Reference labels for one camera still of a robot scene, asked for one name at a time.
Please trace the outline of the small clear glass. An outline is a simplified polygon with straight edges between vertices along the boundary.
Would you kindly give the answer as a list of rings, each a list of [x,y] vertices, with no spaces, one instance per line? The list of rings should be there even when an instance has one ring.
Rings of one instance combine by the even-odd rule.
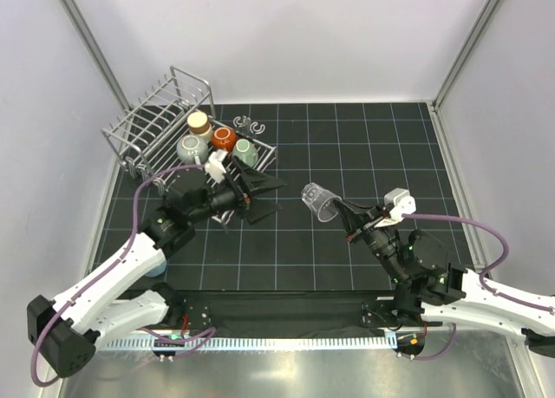
[[[337,216],[334,202],[340,199],[332,191],[314,182],[307,184],[301,192],[301,200],[321,223],[330,222]]]

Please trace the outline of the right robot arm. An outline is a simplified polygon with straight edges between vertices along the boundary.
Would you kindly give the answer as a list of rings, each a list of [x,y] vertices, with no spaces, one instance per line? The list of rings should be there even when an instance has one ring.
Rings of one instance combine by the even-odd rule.
[[[422,214],[407,193],[364,207],[344,199],[332,206],[350,243],[363,242],[395,285],[388,312],[400,325],[450,323],[513,337],[532,352],[554,356],[554,299],[493,281],[492,270],[508,256],[505,238],[488,225],[452,215]],[[404,219],[454,222],[480,228],[502,246],[501,255],[477,272],[457,264],[439,265],[447,249],[414,230],[402,242],[396,227]]]

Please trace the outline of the grey ceramic mug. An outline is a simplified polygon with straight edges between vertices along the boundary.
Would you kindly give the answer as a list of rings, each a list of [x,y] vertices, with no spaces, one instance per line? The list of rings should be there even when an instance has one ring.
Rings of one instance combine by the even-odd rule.
[[[176,154],[183,164],[201,165],[208,161],[209,147],[198,135],[186,134],[178,140]]]

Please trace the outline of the cream cup with cork band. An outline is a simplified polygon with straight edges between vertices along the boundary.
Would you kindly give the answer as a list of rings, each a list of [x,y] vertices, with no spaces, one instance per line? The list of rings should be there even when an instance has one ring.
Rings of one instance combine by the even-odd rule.
[[[206,136],[212,131],[212,123],[206,113],[195,111],[186,118],[186,124],[191,134]]]

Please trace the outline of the mint green mug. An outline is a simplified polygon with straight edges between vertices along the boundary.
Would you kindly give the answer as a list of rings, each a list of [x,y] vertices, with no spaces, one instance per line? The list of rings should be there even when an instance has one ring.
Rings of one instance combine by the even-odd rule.
[[[232,156],[240,159],[250,167],[255,167],[258,163],[258,151],[255,145],[245,138],[236,141],[232,150]]]

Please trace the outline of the orange glazed ceramic mug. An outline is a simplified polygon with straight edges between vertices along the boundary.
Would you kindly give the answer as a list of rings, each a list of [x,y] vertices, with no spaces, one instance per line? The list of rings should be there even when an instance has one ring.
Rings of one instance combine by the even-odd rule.
[[[233,128],[218,127],[212,134],[212,145],[217,149],[222,149],[230,153],[235,147],[237,134]]]

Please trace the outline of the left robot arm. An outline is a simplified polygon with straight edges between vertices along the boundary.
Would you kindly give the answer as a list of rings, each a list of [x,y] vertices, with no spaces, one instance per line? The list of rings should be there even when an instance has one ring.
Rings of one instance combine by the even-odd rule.
[[[153,175],[155,179],[174,174],[163,203],[144,221],[132,208],[132,230],[122,247],[109,259],[53,299],[39,295],[27,306],[28,338],[34,348],[30,374],[40,380],[37,363],[43,358],[58,378],[80,371],[106,343],[136,329],[161,325],[174,329],[186,316],[186,300],[167,283],[154,284],[138,297],[113,302],[136,281],[166,264],[195,236],[194,226],[222,212],[235,212],[253,225],[272,215],[278,205],[259,199],[285,183],[232,157],[234,173],[224,168],[221,182],[211,188],[207,175],[218,162],[207,166],[170,167]]]

